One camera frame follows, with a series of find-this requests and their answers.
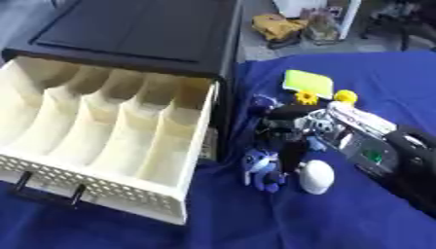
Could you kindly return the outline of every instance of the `black cabinet top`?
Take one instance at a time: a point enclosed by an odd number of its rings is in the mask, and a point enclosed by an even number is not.
[[[225,78],[241,0],[76,0],[19,36],[3,56]]]

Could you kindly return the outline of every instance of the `plastic drawer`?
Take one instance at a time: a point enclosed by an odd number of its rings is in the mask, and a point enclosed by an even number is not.
[[[16,191],[185,223],[211,80],[19,56],[0,89],[0,179]]]

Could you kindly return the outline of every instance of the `drawer compartment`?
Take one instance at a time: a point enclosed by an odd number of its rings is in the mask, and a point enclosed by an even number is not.
[[[211,80],[17,57],[0,89],[1,180],[185,223]]]

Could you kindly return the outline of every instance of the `gray floor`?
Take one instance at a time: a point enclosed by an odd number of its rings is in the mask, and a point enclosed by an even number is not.
[[[352,26],[348,38],[337,45],[315,46],[304,41],[299,46],[288,47],[277,51],[266,48],[264,39],[251,28],[251,19],[255,15],[276,13],[271,0],[244,0],[243,23],[238,60],[265,60],[290,54],[299,53],[349,53],[349,52],[383,52],[395,51],[399,47],[396,36],[384,35],[361,40],[358,33],[365,23],[365,19],[377,6],[377,1],[363,1],[364,5],[359,11],[358,19]],[[54,11],[50,0],[0,0],[0,49],[22,30],[38,22],[38,19]],[[428,46],[425,42],[413,42],[412,49]]]
[[[241,47],[239,61],[242,60],[265,60],[276,57],[301,53],[367,53],[398,51],[400,39],[395,34],[382,34],[372,36],[368,40],[362,40],[359,33],[363,30],[369,14],[380,7],[378,1],[363,1],[358,16],[351,27],[347,39],[336,45],[316,46],[310,41],[303,41],[298,46],[292,46],[277,51],[266,48],[265,40],[251,28],[253,16],[264,13],[276,13],[276,7],[271,0],[244,0],[243,24],[241,33]],[[415,38],[412,39],[411,50],[428,49],[428,42]]]

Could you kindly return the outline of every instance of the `blue cloth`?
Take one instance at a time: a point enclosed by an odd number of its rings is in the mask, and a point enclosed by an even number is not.
[[[295,179],[270,195],[244,187],[238,157],[255,121],[254,93],[286,97],[282,74],[323,74],[336,89],[359,94],[358,107],[393,122],[436,133],[436,53],[296,55],[238,67],[238,119],[226,163],[201,163],[179,227],[85,205],[71,211],[14,199],[0,185],[2,249],[129,248],[436,248],[436,220],[379,187],[334,152],[311,158],[334,166],[336,182],[322,196],[304,194]]]

